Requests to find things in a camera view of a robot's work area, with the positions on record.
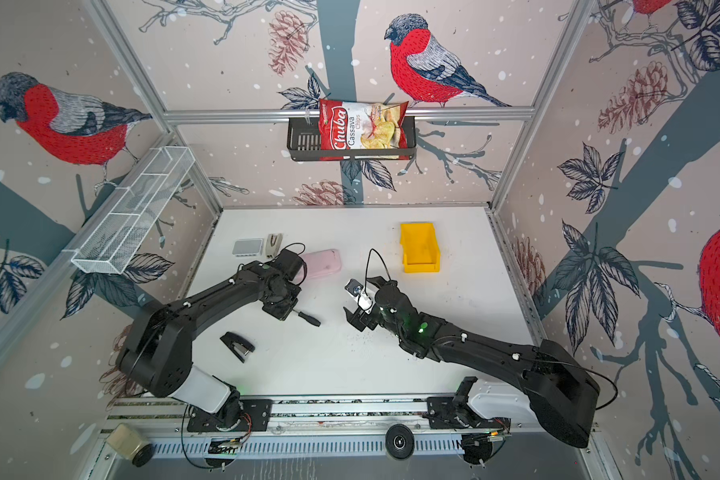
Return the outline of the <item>yellow plastic bin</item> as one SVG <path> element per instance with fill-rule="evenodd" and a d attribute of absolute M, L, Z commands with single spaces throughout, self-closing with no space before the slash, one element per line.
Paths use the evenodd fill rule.
<path fill-rule="evenodd" d="M 432 223 L 400 225 L 403 270 L 408 274 L 438 273 L 441 253 Z"/>

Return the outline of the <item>black screwdriver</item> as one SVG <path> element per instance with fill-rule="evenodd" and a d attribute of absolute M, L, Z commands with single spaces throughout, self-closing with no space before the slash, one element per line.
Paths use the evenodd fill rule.
<path fill-rule="evenodd" d="M 320 327 L 321 322 L 314 316 L 309 315 L 307 313 L 304 313 L 302 311 L 294 311 L 294 313 L 301 319 L 305 320 L 307 323 L 309 323 L 312 326 Z"/>

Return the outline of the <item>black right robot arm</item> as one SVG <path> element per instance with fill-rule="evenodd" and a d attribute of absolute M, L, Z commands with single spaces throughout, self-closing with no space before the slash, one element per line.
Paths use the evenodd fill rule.
<path fill-rule="evenodd" d="M 576 448 L 589 444 L 600 387 L 558 343 L 515 344 L 469 332 L 418 311 L 397 281 L 381 276 L 363 283 L 351 279 L 345 291 L 356 304 L 345 316 L 358 331 L 381 327 L 416 358 L 455 363 L 501 380 L 528 398 L 551 436 Z"/>

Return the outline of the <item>black wall basket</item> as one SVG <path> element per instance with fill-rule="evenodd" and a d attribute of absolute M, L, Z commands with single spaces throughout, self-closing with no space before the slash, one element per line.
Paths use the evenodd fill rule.
<path fill-rule="evenodd" d="M 330 127 L 326 134 L 317 118 L 290 118 L 286 146 L 294 161 L 412 160 L 417 154 L 415 119 L 404 117 L 397 148 L 368 149 L 373 137 L 363 138 L 354 127 Z"/>

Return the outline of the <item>black stapler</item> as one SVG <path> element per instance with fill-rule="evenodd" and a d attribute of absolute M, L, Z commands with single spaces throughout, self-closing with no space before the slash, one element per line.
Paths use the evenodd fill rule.
<path fill-rule="evenodd" d="M 255 351 L 255 346 L 250 341 L 233 332 L 226 332 L 220 337 L 220 341 L 241 363 L 245 363 L 247 357 Z"/>

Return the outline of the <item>pink case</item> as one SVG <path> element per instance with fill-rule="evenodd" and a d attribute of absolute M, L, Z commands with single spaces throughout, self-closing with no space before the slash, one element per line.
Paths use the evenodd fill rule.
<path fill-rule="evenodd" d="M 304 278 L 312 280 L 333 275 L 342 269 L 341 256 L 336 249 L 304 253 L 301 255 L 301 259 L 304 261 L 305 267 L 294 278 L 296 283 L 301 282 Z"/>

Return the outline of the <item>red cassava chips bag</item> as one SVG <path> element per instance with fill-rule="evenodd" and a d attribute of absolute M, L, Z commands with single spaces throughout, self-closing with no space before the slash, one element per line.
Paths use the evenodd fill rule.
<path fill-rule="evenodd" d="M 321 99 L 319 128 L 326 134 L 330 127 L 354 127 L 363 132 L 363 138 L 374 138 L 368 149 L 397 148 L 407 109 L 407 102 L 383 104 Z"/>

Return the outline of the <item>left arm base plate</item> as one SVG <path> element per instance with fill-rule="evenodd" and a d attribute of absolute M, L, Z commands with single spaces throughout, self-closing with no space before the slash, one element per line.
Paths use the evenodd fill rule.
<path fill-rule="evenodd" d="M 215 414 L 192 406 L 186 430 L 191 433 L 264 432 L 268 427 L 272 406 L 273 401 L 264 398 L 242 398 L 225 405 Z"/>

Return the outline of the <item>small grey box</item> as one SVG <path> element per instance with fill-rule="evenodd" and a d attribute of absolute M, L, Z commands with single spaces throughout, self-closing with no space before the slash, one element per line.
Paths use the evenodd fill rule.
<path fill-rule="evenodd" d="M 262 238 L 239 239 L 234 242 L 232 254 L 236 257 L 259 256 L 263 246 Z"/>

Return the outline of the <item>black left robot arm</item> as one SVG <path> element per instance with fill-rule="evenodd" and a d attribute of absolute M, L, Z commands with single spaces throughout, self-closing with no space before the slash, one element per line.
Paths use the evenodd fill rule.
<path fill-rule="evenodd" d="M 267 262 L 253 261 L 231 277 L 193 296 L 168 304 L 152 302 L 132 324 L 116 366 L 157 398 L 171 397 L 215 417 L 225 428 L 242 415 L 236 387 L 193 363 L 194 341 L 234 311 L 260 302 L 262 310 L 283 321 L 298 302 L 295 282 L 306 271 L 302 257 L 281 251 Z"/>

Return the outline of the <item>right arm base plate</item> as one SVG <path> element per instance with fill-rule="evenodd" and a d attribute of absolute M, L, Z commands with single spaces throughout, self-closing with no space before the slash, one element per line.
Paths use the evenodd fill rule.
<path fill-rule="evenodd" d="M 435 396 L 426 399 L 426 411 L 422 417 L 429 427 L 440 429 L 497 429 L 509 433 L 511 420 L 508 417 L 485 418 L 468 405 L 469 392 L 478 378 L 464 377 L 456 392 L 451 396 Z"/>

